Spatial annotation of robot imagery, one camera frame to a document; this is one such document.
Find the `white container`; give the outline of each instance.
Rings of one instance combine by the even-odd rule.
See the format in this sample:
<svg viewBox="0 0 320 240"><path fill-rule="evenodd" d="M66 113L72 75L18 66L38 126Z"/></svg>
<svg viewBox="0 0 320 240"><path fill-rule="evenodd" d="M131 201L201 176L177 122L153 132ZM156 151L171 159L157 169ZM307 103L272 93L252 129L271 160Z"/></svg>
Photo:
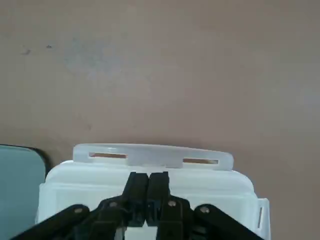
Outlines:
<svg viewBox="0 0 320 240"><path fill-rule="evenodd" d="M194 209L212 204L263 239L271 239L269 201L258 198L252 182L233 171L226 152L145 144L79 144L73 160L54 167L40 185L37 222L73 204L95 209L121 195L130 172L168 171L171 194ZM129 240L155 239L154 227L128 228Z"/></svg>

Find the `light blue object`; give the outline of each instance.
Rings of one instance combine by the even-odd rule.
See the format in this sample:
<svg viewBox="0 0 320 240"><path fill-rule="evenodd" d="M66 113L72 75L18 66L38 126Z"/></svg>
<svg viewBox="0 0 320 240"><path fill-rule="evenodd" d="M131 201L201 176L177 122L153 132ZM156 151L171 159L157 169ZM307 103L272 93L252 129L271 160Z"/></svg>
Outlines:
<svg viewBox="0 0 320 240"><path fill-rule="evenodd" d="M35 150L0 145L0 240L35 224L45 174L45 163Z"/></svg>

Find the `white plastic box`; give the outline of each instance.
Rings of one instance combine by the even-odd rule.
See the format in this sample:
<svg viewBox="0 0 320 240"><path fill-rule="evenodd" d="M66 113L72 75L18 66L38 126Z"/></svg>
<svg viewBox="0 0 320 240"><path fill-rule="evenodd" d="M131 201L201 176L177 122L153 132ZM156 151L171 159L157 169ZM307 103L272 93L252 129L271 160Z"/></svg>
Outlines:
<svg viewBox="0 0 320 240"><path fill-rule="evenodd" d="M40 185L37 222L73 204L95 209L121 195L130 172L168 171L171 194L192 208L212 204L261 236L271 239L269 201L258 198L252 182L233 171L226 152L145 144L79 144L73 160L54 167ZM155 239L154 227L128 228L126 239Z"/></svg>

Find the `beige table surface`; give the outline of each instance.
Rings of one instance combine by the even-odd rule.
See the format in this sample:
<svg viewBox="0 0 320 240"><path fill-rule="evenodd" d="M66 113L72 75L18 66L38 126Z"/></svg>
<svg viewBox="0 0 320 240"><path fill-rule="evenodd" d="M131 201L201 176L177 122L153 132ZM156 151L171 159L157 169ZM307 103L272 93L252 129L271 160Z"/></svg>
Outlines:
<svg viewBox="0 0 320 240"><path fill-rule="evenodd" d="M320 4L0 0L0 142L230 152L274 240L319 239Z"/></svg>

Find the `white plastic lid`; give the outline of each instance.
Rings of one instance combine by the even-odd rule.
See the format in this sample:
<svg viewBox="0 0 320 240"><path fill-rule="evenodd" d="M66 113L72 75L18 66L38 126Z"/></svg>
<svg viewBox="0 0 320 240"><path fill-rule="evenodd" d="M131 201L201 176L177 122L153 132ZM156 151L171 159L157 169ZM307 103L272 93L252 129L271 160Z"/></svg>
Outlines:
<svg viewBox="0 0 320 240"><path fill-rule="evenodd" d="M40 186L38 221L73 204L95 209L122 194L130 172L167 171L171 194L192 208L212 204L266 240L271 239L269 201L258 199L252 182L233 171L226 152L145 144L79 144L73 160L53 168ZM127 239L153 239L152 227L128 228Z"/></svg>

